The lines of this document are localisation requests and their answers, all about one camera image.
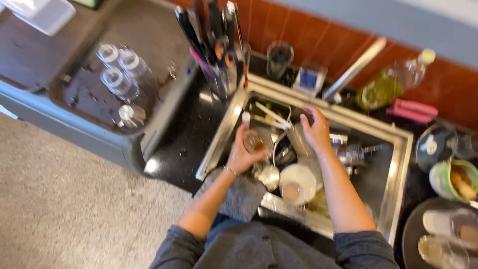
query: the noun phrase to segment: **hand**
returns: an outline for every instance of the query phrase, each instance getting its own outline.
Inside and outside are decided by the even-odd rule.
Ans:
[[[269,155],[269,151],[263,150],[256,154],[251,154],[247,152],[244,147],[244,137],[254,134],[254,130],[246,130],[249,127],[249,124],[245,123],[239,126],[236,131],[236,139],[229,153],[229,158],[226,166],[237,174],[244,173],[247,171],[255,162],[264,160]]]
[[[300,115],[304,135],[309,145],[318,155],[332,150],[328,122],[324,115],[317,108],[311,106],[306,106],[305,111],[314,117],[314,125],[310,126],[307,117],[304,114]]]

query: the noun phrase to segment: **faucet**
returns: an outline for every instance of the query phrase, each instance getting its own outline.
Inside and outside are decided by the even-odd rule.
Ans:
[[[329,103],[340,103],[340,92],[343,88],[365,67],[370,63],[387,44],[387,38],[384,36],[378,38],[362,56],[347,70],[345,73],[337,79],[337,81],[327,89],[322,99]]]

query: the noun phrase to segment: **orange tile backsplash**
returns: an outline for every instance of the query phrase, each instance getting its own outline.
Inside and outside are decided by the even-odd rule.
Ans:
[[[170,1],[191,7],[191,0]],[[219,6],[225,7],[226,1],[219,0]],[[294,65],[307,61],[325,66],[327,76],[333,79],[339,78],[376,39],[373,33],[263,0],[237,0],[237,5],[243,38],[253,50],[265,54],[273,41],[287,41],[294,47]],[[416,57],[420,49],[389,40],[350,86],[360,88],[380,69],[395,60]],[[435,106],[440,117],[478,131],[476,85],[476,70],[438,56],[429,66],[423,83],[401,98]]]

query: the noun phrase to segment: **kitchen sink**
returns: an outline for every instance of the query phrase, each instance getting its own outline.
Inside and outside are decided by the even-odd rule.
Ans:
[[[317,107],[327,118],[331,133],[347,135],[349,144],[381,145],[381,150],[367,159],[368,165],[360,168],[359,173],[352,175],[350,180],[359,197],[367,205],[378,230],[393,245],[413,135],[393,125],[338,105],[329,105],[324,100],[311,98],[255,75],[249,75],[247,89],[241,88],[235,93],[196,178],[204,180],[212,169],[225,164],[236,128],[242,123],[241,114],[251,98],[274,100],[279,104],[290,106],[290,119],[293,123],[300,121],[299,116],[304,113],[306,105]],[[272,130],[273,140],[280,136],[282,130],[269,128]],[[289,205],[280,196],[270,192],[264,195],[261,206],[301,222],[328,238],[333,236],[334,231],[328,214]]]

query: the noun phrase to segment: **gray towel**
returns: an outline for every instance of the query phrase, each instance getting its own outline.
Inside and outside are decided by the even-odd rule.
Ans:
[[[212,185],[222,168],[212,170],[197,191],[194,199],[198,199]],[[240,175],[234,179],[222,201],[219,213],[243,222],[249,222],[261,205],[266,187],[260,181]]]

